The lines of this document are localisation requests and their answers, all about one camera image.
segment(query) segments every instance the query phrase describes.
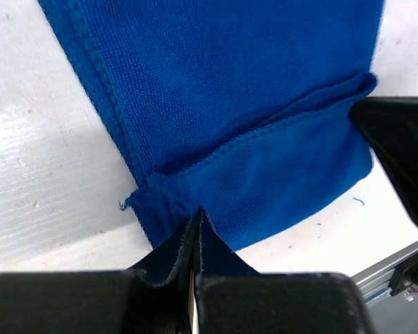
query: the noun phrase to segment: blue cloth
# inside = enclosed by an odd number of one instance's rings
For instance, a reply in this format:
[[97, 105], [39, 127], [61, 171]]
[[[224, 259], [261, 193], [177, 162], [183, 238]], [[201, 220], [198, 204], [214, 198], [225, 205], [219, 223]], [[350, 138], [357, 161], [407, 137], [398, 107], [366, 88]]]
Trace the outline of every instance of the blue cloth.
[[153, 246], [198, 207], [248, 246], [369, 173], [347, 113], [376, 84], [381, 0], [40, 4], [137, 181], [125, 204]]

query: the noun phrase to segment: blue towel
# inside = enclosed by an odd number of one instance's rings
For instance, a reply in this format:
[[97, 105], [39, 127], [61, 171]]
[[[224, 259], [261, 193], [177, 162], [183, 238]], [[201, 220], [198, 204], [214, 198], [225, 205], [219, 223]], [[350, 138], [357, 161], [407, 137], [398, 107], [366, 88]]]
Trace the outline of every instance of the blue towel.
[[153, 246], [199, 207], [233, 249], [365, 177], [347, 118], [382, 0], [40, 0], [139, 188]]

